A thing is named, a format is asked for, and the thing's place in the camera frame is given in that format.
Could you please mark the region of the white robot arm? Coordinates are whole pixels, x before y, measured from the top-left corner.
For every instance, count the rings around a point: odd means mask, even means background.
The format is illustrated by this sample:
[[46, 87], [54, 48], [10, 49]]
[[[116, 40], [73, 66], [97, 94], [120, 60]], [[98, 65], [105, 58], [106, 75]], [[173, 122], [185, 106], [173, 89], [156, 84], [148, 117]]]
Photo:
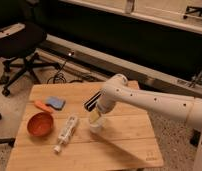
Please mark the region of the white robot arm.
[[89, 116], [92, 127], [98, 126], [103, 114], [113, 110], [117, 102], [123, 102], [144, 110], [162, 114], [170, 119], [188, 124], [201, 133], [193, 171], [202, 171], [202, 99], [184, 95], [158, 93], [133, 89], [123, 74], [108, 79], [100, 89], [96, 109]]

